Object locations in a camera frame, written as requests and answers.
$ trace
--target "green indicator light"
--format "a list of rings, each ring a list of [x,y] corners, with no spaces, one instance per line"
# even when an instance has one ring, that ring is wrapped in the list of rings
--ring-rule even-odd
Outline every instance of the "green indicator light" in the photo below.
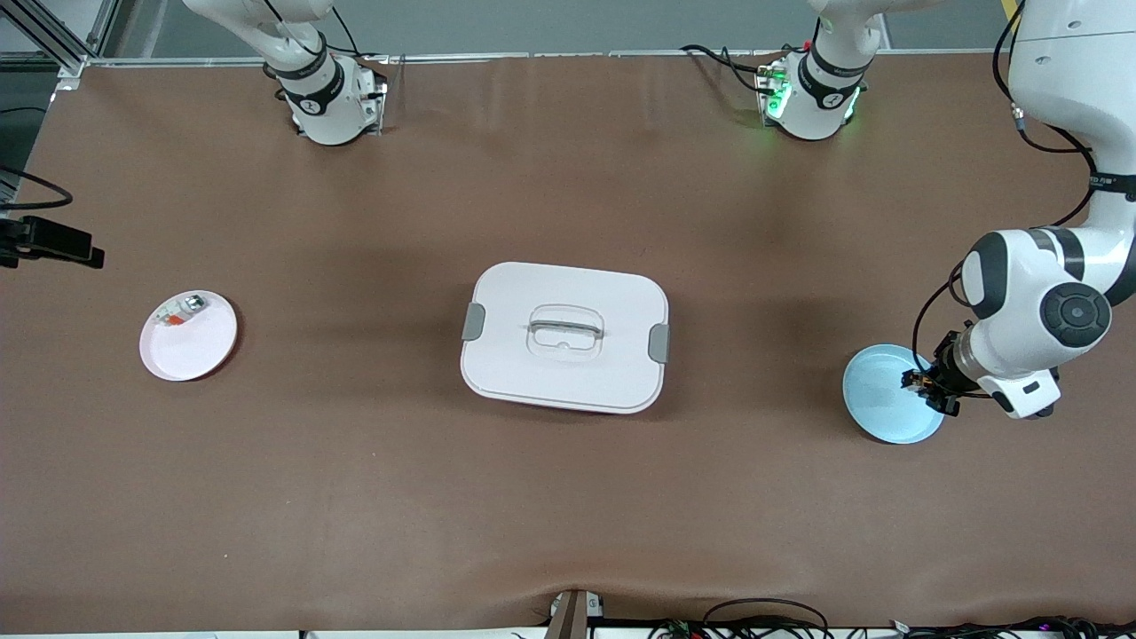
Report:
[[[777,91],[769,97],[769,107],[767,113],[771,118],[779,118],[785,111],[785,103],[788,101],[788,97],[793,94],[793,85],[788,82],[782,83],[777,88]]]
[[[852,117],[852,114],[855,111],[855,99],[859,98],[859,97],[860,97],[860,90],[857,89],[855,92],[852,93],[852,98],[849,99],[849,108],[847,108],[847,110],[844,111],[844,121],[845,122],[847,122]]]

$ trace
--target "wire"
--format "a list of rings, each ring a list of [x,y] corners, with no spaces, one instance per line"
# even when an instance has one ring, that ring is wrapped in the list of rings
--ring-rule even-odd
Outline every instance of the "wire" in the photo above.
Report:
[[[722,58],[718,53],[715,53],[713,51],[711,51],[710,49],[707,49],[705,47],[703,47],[701,44],[687,44],[686,47],[680,48],[679,51],[686,51],[686,52],[698,51],[700,53],[705,53],[707,56],[710,57],[711,60],[718,63],[719,65],[733,66],[733,67],[736,67],[737,69],[744,70],[746,73],[758,73],[760,70],[760,69],[758,69],[758,67],[751,67],[749,65],[740,65],[737,63],[730,64],[729,60],[727,60],[726,58]]]
[[[1029,135],[1026,135],[1025,130],[1021,130],[1021,128],[1018,130],[1018,135],[1021,135],[1021,140],[1024,142],[1026,142],[1027,144],[1029,144],[1030,147],[1037,149],[1038,151],[1045,151],[1046,153],[1079,153],[1080,152],[1077,149],[1054,149],[1053,147],[1043,147],[1043,146],[1038,144],[1037,142],[1034,142],[1034,140],[1030,139]]]
[[[16,111],[40,111],[41,114],[45,114],[48,109],[43,107],[15,107],[11,109],[0,109],[0,115],[14,114]]]
[[[1062,639],[1099,639],[1100,637],[1119,639],[1136,632],[1136,621],[1122,625],[1108,625],[1096,624],[1083,617],[1037,616],[1006,625],[968,623],[945,628],[912,628],[904,637],[905,639],[1004,639],[1004,636],[1010,636],[1014,639],[1021,639],[1014,632],[1016,630],[1055,632],[1061,634]]]
[[[707,49],[705,47],[703,47],[701,44],[687,44],[686,47],[683,47],[679,50],[680,51],[700,51],[702,53],[705,53],[707,56],[710,56],[710,59],[712,59],[713,61],[716,61],[716,63],[718,63],[720,65],[728,66],[730,68],[730,70],[734,72],[734,77],[736,77],[737,81],[741,82],[742,85],[745,86],[746,89],[749,89],[750,91],[753,91],[754,93],[761,93],[762,96],[772,96],[774,94],[774,92],[772,92],[771,89],[766,89],[765,86],[757,86],[757,85],[750,84],[744,77],[742,77],[742,72],[743,70],[746,72],[746,73],[760,73],[760,69],[758,69],[758,67],[751,67],[749,65],[740,65],[740,64],[735,63],[734,58],[732,58],[729,56],[729,49],[727,49],[725,47],[721,48],[721,56],[718,56],[717,53],[715,53],[713,51],[711,51],[710,49]]]
[[[25,171],[12,168],[10,166],[5,166],[2,164],[0,164],[0,173],[10,173],[12,175],[23,177],[24,180],[31,180],[36,184],[51,189],[52,191],[59,193],[60,196],[60,199],[50,200],[47,202],[0,204],[0,210],[43,210],[47,208],[59,208],[75,201],[74,196],[72,196],[70,192],[67,191],[67,189],[64,189],[62,186],[53,182],[49,182],[37,175],[32,175],[31,173],[27,173]]]
[[[335,14],[335,19],[340,20],[340,26],[343,27],[343,33],[348,34],[348,41],[351,42],[351,51],[349,52],[354,52],[356,56],[361,57],[362,53],[359,52],[359,45],[354,43],[354,35],[351,35],[351,30],[348,28],[348,23],[343,22],[343,16],[340,15],[340,10],[336,7],[332,7],[332,13]]]
[[[946,290],[951,292],[951,297],[954,298],[954,301],[959,302],[961,306],[970,308],[970,304],[959,294],[959,291],[954,290],[954,283],[962,279],[962,275],[959,275],[960,271],[962,271],[962,262],[955,264],[954,268],[951,269],[951,276],[946,279]]]
[[[272,11],[274,16],[276,16],[276,22],[281,23],[281,26],[284,27],[284,31],[287,32],[287,34],[292,38],[292,40],[295,40],[296,44],[299,44],[301,49],[311,53],[312,56],[319,57],[318,51],[312,51],[311,49],[308,49],[308,45],[304,44],[302,40],[296,38],[294,33],[292,33],[292,30],[289,28],[287,24],[284,23],[284,18],[281,17],[281,13],[277,11],[276,7],[273,6],[273,0],[264,0],[264,2],[265,6],[268,7],[268,10]]]
[[[1026,8],[1026,0],[1021,0],[1021,2],[1018,5],[1018,8],[1014,9],[1013,14],[1010,16],[1010,19],[1006,20],[1005,27],[1002,30],[1002,34],[999,35],[997,42],[994,44],[994,55],[991,57],[991,70],[994,74],[994,83],[997,84],[999,91],[1001,91],[1002,94],[1005,96],[1005,99],[1010,100],[1010,102],[1013,102],[1013,97],[1010,94],[1010,86],[1006,84],[1005,78],[1002,76],[1002,66],[999,64],[1000,61],[999,57],[1002,55],[1002,48],[1005,45],[1006,39],[1010,38],[1011,33],[1013,33],[1013,36],[1010,39],[1010,53],[1008,56],[1008,63],[1013,60],[1013,45],[1018,41],[1018,33],[1013,31],[1013,25],[1020,20],[1021,13],[1025,8]],[[1019,128],[1018,134],[1027,144],[1039,151],[1045,151],[1047,153],[1079,152],[1081,153],[1081,156],[1085,156],[1086,161],[1092,160],[1092,157],[1087,155],[1088,149],[1084,144],[1081,144],[1080,141],[1077,141],[1076,138],[1070,135],[1068,131],[1064,131],[1063,128],[1059,128],[1056,126],[1052,126],[1049,124],[1046,124],[1046,126],[1049,126],[1058,134],[1060,134],[1062,138],[1068,140],[1069,143],[1072,144],[1072,148],[1054,149],[1052,147],[1044,147],[1042,144],[1038,144],[1037,142],[1034,142],[1024,128]]]
[[[1085,197],[1080,199],[1080,204],[1078,204],[1064,217],[1062,217],[1061,219],[1058,219],[1056,222],[1050,224],[1050,226],[1063,226],[1070,219],[1072,219],[1074,217],[1077,217],[1078,213],[1085,210],[1085,207],[1088,206],[1088,200],[1091,200],[1092,198],[1093,198],[1093,190],[1089,189],[1089,190],[1085,191]]]
[[[716,612],[718,612],[720,609],[733,607],[733,606],[741,606],[741,605],[744,605],[744,604],[777,604],[779,606],[791,606],[791,607],[794,607],[794,608],[801,608],[802,611],[808,611],[808,612],[812,613],[813,615],[816,615],[817,619],[820,620],[821,625],[826,630],[828,629],[828,617],[826,617],[824,614],[821,614],[821,612],[818,611],[817,608],[813,608],[812,606],[810,606],[808,604],[801,604],[799,601],[793,601],[791,599],[778,599],[776,597],[749,597],[749,598],[744,598],[744,599],[730,599],[729,601],[722,601],[721,604],[718,604],[716,606],[711,606],[710,609],[708,609],[705,612],[705,614],[702,615],[702,623],[708,623],[710,621],[710,615],[712,615],[713,613],[716,613]]]
[[[938,388],[943,389],[944,391],[951,395],[955,395],[958,397],[969,397],[971,399],[989,399],[989,396],[985,393],[979,395],[975,392],[959,392],[953,389],[946,388],[945,385],[936,381],[934,377],[927,375],[927,370],[924,368],[922,362],[919,362],[919,326],[922,325],[922,320],[927,315],[927,310],[930,309],[932,305],[935,304],[935,300],[937,300],[939,296],[942,296],[944,292],[946,292],[947,289],[951,288],[953,279],[958,276],[959,275],[954,274],[952,275],[952,279],[947,279],[947,281],[944,282],[943,285],[936,289],[935,292],[932,293],[929,298],[927,298],[927,301],[924,302],[922,308],[919,309],[919,315],[916,316],[916,323],[911,327],[911,360],[916,363],[916,368],[919,370],[919,373],[922,376],[927,377],[928,380],[932,381],[932,383],[934,383],[935,385],[937,385]]]

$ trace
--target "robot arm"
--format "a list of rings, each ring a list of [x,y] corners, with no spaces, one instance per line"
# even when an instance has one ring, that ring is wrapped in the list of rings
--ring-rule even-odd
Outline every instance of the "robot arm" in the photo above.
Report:
[[[320,144],[343,144],[378,126],[385,82],[333,55],[311,24],[332,0],[184,0],[192,11],[252,47],[284,88],[292,118]]]
[[[863,74],[876,57],[883,34],[872,18],[942,0],[807,0],[818,14],[811,45],[770,65],[776,73],[760,85],[766,121],[804,140],[822,140],[852,117]]]
[[[982,388],[1011,417],[1044,415],[1061,396],[1053,372],[1101,342],[1111,308],[1136,291],[1136,13],[1122,0],[1028,0],[1010,90],[1035,117],[1093,149],[1087,222],[1076,229],[997,231],[962,265],[977,316],[905,383],[957,414]]]

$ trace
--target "white storage box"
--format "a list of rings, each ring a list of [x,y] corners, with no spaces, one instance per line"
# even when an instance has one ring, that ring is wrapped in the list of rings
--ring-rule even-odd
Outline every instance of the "white storage box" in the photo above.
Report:
[[[507,262],[482,274],[461,375],[506,401],[637,413],[662,390],[667,296],[641,275]]]

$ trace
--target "blue plate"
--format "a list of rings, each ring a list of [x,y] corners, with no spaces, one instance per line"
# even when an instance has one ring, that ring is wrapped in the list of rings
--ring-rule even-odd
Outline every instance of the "blue plate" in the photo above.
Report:
[[[919,358],[924,368],[930,364]],[[888,443],[914,443],[938,430],[943,414],[900,385],[914,368],[911,349],[891,343],[870,346],[844,368],[844,405],[860,428]]]

